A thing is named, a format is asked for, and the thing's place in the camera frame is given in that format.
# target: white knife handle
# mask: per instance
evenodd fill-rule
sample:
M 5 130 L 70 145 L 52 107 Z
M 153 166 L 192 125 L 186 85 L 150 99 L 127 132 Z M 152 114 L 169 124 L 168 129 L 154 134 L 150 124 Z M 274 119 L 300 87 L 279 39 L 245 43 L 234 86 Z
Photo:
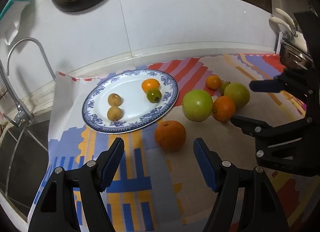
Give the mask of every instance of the white knife handle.
M 296 26 L 294 25 L 293 19 L 289 16 L 288 13 L 286 13 L 284 10 L 279 9 L 279 8 L 276 8 L 276 12 L 278 12 L 279 14 L 281 14 L 282 16 L 284 16 L 284 17 L 289 21 L 289 24 L 290 24 L 291 26 L 293 26 L 294 28 L 296 28 Z
M 277 18 L 277 17 L 270 17 L 270 20 L 271 20 L 272 22 L 275 22 L 275 23 L 278 23 L 278 24 L 282 24 L 282 25 L 284 25 L 284 26 L 289 30 L 289 32 L 291 32 L 291 33 L 292 33 L 292 31 L 291 31 L 291 28 L 290 28 L 289 24 L 288 24 L 288 23 L 286 23 L 284 20 L 279 19 L 279 18 Z

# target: blue and white plate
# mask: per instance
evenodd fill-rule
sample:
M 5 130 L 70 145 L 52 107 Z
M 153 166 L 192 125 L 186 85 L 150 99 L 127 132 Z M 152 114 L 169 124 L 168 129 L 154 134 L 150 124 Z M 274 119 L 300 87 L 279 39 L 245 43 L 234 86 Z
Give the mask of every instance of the blue and white plate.
M 141 84 L 148 78 L 160 83 L 162 94 L 159 103 L 150 103 Z M 115 122 L 107 118 L 110 108 L 108 96 L 116 93 L 123 102 L 119 106 L 124 116 Z M 174 105 L 178 97 L 178 83 L 165 72 L 152 69 L 125 71 L 103 81 L 91 91 L 82 107 L 82 116 L 87 125 L 102 133 L 127 133 L 147 126 Z

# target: metal faucet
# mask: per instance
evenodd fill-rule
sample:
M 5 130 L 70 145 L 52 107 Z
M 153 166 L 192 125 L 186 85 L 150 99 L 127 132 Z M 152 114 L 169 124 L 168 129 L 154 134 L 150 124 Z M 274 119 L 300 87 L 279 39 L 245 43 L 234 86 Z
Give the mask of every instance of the metal faucet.
M 34 39 L 34 38 L 25 38 L 25 39 L 22 39 L 22 40 L 19 40 L 17 43 L 15 43 L 13 45 L 13 47 L 11 48 L 9 54 L 8 54 L 8 59 L 7 59 L 7 73 L 5 72 L 4 68 L 3 68 L 3 65 L 2 65 L 2 62 L 0 61 L 0 75 L 4 81 L 4 84 L 6 85 L 7 89 L 8 89 L 8 92 L 9 94 L 11 95 L 16 107 L 17 107 L 17 110 L 18 110 L 18 113 L 17 115 L 14 117 L 14 119 L 11 119 L 10 117 L 8 117 L 6 114 L 3 114 L 4 117 L 10 121 L 14 126 L 16 127 L 19 127 L 21 125 L 21 123 L 23 122 L 23 120 L 25 120 L 27 123 L 29 123 L 33 118 L 34 118 L 34 115 L 29 111 L 29 109 L 27 108 L 27 106 L 19 99 L 19 97 L 17 96 L 16 92 L 14 91 L 10 81 L 9 81 L 9 78 L 8 78 L 8 75 L 9 75 L 9 61 L 10 61 L 10 57 L 11 57 L 11 54 L 12 54 L 12 51 L 15 49 L 15 47 L 21 43 L 21 42 L 25 42 L 25 41 L 32 41 L 34 43 L 36 43 L 41 51 L 41 54 L 44 58 L 44 61 L 50 71 L 50 74 L 53 78 L 53 80 L 55 81 L 55 74 L 49 64 L 49 61 L 47 59 L 47 56 L 44 52 L 44 49 L 41 45 L 41 43 L 37 40 L 37 39 Z

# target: metal screw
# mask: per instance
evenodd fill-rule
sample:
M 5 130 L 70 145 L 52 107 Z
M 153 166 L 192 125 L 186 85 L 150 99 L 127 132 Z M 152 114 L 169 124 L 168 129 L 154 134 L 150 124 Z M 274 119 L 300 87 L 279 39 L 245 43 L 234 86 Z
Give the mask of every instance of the metal screw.
M 256 172 L 259 172 L 259 173 L 262 173 L 263 172 L 263 168 L 261 168 L 261 167 L 256 167 Z
M 229 161 L 227 161 L 227 160 L 224 160 L 224 161 L 222 162 L 222 165 L 223 165 L 224 167 L 230 167 L 230 166 L 231 166 L 231 163 L 230 163 Z
M 264 155 L 263 150 L 258 150 L 256 155 L 258 158 L 261 158 Z
M 54 169 L 54 172 L 56 174 L 59 174 L 60 172 L 62 172 L 62 168 L 61 167 L 57 167 L 57 168 Z
M 88 167 L 93 167 L 93 166 L 95 166 L 95 164 L 96 164 L 96 162 L 94 160 L 90 160 L 87 162 Z

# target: stainless steel sink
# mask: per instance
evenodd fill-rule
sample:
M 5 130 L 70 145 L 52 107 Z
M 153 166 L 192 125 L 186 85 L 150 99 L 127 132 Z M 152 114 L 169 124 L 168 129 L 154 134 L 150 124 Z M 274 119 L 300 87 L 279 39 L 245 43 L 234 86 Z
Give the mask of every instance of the stainless steel sink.
M 38 114 L 29 125 L 6 128 L 0 143 L 0 189 L 25 217 L 48 166 L 50 115 Z

